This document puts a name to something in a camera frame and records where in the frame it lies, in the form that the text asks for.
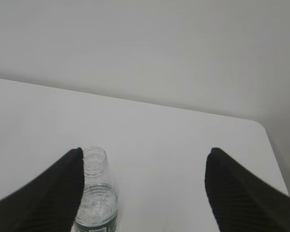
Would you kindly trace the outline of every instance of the bottle label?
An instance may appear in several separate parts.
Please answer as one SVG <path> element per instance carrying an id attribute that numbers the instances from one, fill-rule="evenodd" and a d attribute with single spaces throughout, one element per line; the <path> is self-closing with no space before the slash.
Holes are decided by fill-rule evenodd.
<path id="1" fill-rule="evenodd" d="M 109 222 L 95 227 L 83 226 L 74 222 L 75 232 L 115 232 L 117 229 L 117 215 L 115 215 Z"/>

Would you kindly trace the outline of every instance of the clear plastic bottle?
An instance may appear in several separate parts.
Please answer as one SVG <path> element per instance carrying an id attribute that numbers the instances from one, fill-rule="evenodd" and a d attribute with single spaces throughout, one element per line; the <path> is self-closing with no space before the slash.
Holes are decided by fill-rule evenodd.
<path id="1" fill-rule="evenodd" d="M 99 147 L 84 150 L 85 187 L 74 222 L 76 232 L 115 232 L 118 188 Z"/>

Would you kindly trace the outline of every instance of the bottle neck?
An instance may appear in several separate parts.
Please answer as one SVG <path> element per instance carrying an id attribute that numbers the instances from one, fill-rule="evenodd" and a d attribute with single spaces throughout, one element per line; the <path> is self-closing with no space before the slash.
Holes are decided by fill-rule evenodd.
<path id="1" fill-rule="evenodd" d="M 102 148 L 89 147 L 84 150 L 85 179 L 96 179 L 105 173 L 107 166 L 106 153 Z"/>

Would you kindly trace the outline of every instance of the white table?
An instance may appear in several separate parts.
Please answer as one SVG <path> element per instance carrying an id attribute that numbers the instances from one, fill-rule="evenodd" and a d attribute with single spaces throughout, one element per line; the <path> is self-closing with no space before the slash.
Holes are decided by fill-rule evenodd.
<path id="1" fill-rule="evenodd" d="M 0 79 L 0 198 L 79 146 L 107 152 L 119 232 L 218 232 L 204 189 L 212 147 L 287 193 L 254 121 Z"/>

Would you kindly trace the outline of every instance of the white wall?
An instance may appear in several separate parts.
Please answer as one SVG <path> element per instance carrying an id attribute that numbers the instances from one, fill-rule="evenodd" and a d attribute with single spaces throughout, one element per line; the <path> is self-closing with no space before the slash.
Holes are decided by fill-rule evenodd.
<path id="1" fill-rule="evenodd" d="M 290 0 L 0 0 L 0 78 L 254 119 L 290 191 Z"/>

